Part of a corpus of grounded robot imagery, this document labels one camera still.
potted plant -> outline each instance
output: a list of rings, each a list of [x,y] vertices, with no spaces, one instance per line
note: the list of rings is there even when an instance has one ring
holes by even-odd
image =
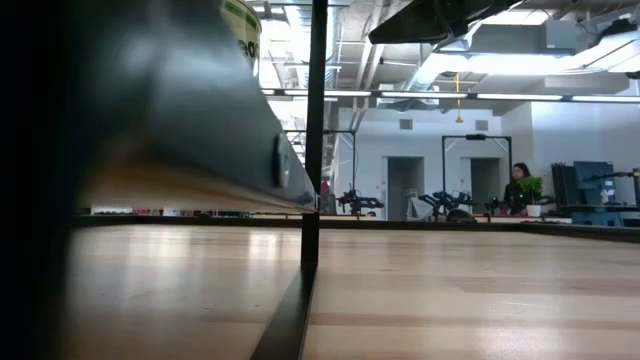
[[[539,217],[542,206],[537,201],[542,198],[542,178],[529,176],[518,180],[518,186],[526,199],[527,215]]]

black metal pole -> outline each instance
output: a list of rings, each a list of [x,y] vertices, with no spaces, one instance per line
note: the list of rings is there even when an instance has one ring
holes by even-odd
[[[311,7],[311,54],[309,59],[309,98],[307,99],[307,144],[305,168],[316,192],[322,178],[322,134],[324,127],[324,71],[327,47],[327,0],[313,0]],[[302,216],[302,264],[318,263],[320,215]]]
[[[353,184],[353,188],[356,188],[356,132],[352,132],[351,136],[353,136],[353,154],[351,157],[351,183]]]
[[[635,168],[633,171],[633,190],[636,193],[636,207],[640,210],[640,168]]]
[[[511,151],[511,136],[505,137],[509,146],[509,181],[511,181],[511,169],[513,169],[513,152]]]
[[[448,136],[443,136],[442,137],[442,191],[446,192],[447,191],[447,170],[446,170],[446,164],[445,164],[445,154],[444,154],[444,142],[447,139]]]

wooden table surface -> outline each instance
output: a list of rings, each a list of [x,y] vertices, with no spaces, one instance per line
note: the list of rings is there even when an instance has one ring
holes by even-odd
[[[69,359],[247,359],[300,231],[76,235]],[[322,230],[306,359],[640,359],[640,247],[524,233]]]

air vent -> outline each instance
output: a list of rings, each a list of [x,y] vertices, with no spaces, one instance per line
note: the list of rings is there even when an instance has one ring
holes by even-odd
[[[489,131],[489,120],[476,120],[476,131]]]
[[[400,130],[413,130],[413,119],[400,119]]]

black metal stand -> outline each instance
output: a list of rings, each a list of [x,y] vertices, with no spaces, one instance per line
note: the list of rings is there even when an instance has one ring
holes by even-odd
[[[327,42],[327,0],[314,0],[311,12],[311,55],[307,99],[305,168],[316,193],[322,178],[322,132],[324,127],[324,70]],[[305,214],[302,220],[302,264],[318,263],[320,216]]]

